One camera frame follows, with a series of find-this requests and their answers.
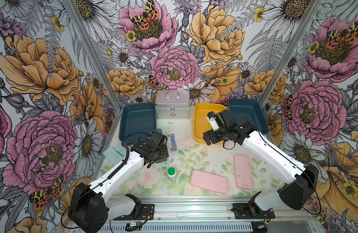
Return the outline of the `dark green pencil case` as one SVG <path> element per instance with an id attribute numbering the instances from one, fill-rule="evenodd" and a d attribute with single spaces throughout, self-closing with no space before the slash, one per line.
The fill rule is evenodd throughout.
<path id="1" fill-rule="evenodd" d="M 155 129 L 150 132 L 150 134 L 154 138 L 154 143 L 159 146 L 158 150 L 156 150 L 156 154 L 154 157 L 154 163 L 159 164 L 166 162 L 169 158 L 169 151 L 167 147 L 167 136 L 162 134 L 161 129 Z"/>

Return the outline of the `teal storage tray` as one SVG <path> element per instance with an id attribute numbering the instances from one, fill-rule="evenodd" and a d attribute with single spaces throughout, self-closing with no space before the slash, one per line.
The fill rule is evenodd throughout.
<path id="1" fill-rule="evenodd" d="M 157 117 L 153 103 L 126 105 L 122 109 L 119 140 L 135 132 L 150 133 L 157 129 Z"/>
<path id="2" fill-rule="evenodd" d="M 257 101 L 251 99 L 230 99 L 228 101 L 228 110 L 238 123 L 248 121 L 263 135 L 269 133 L 267 121 Z"/>

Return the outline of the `yellow storage tray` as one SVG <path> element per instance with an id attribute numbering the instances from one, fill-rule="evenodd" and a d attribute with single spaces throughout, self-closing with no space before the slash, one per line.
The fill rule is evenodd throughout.
<path id="1" fill-rule="evenodd" d="M 226 107 L 221 104 L 212 103 L 198 103 L 194 107 L 193 114 L 193 137 L 197 143 L 205 144 L 203 133 L 212 130 L 210 123 L 207 121 L 209 112 L 215 114 L 226 110 Z"/>

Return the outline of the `silver metal first-aid case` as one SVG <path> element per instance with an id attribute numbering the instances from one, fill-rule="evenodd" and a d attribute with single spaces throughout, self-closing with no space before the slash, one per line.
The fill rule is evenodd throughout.
<path id="1" fill-rule="evenodd" d="M 155 109 L 159 119 L 190 118 L 188 90 L 161 90 L 156 93 Z"/>

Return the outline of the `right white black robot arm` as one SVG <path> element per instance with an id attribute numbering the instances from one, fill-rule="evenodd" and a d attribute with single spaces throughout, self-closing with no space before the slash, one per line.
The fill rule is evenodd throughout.
<path id="1" fill-rule="evenodd" d="M 268 141 L 249 122 L 237 123 L 228 110 L 217 114 L 209 112 L 206 119 L 212 127 L 203 134 L 207 145 L 232 141 L 244 146 L 258 155 L 284 180 L 281 187 L 258 192 L 249 200 L 248 206 L 253 216 L 284 205 L 293 210 L 301 210 L 316 192 L 318 168 L 314 165 L 304 165 L 293 159 Z"/>

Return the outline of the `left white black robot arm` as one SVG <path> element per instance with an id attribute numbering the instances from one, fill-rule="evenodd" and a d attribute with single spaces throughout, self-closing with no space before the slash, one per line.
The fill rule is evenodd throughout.
<path id="1" fill-rule="evenodd" d="M 137 170 L 169 157 L 167 136 L 153 131 L 139 132 L 141 138 L 132 147 L 124 140 L 125 157 L 109 172 L 90 184 L 81 183 L 74 189 L 67 208 L 68 218 L 86 233 L 98 232 L 106 222 L 122 216 L 137 219 L 144 213 L 141 200 L 125 194 L 112 199 L 114 192 Z"/>

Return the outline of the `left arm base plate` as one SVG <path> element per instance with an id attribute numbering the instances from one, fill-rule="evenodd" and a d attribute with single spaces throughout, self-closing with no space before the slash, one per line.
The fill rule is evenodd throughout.
<path id="1" fill-rule="evenodd" d="M 132 194 L 125 194 L 115 205 L 117 212 L 112 220 L 145 220 L 153 219 L 155 204 L 142 204 L 142 201 Z"/>

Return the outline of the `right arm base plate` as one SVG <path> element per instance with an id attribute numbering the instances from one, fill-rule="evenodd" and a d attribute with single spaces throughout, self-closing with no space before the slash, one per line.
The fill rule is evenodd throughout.
<path id="1" fill-rule="evenodd" d="M 234 203 L 231 212 L 234 213 L 236 219 L 267 219 L 271 220 L 276 218 L 273 209 L 267 211 L 261 210 L 255 204 L 255 198 L 261 193 L 257 192 L 247 203 Z"/>

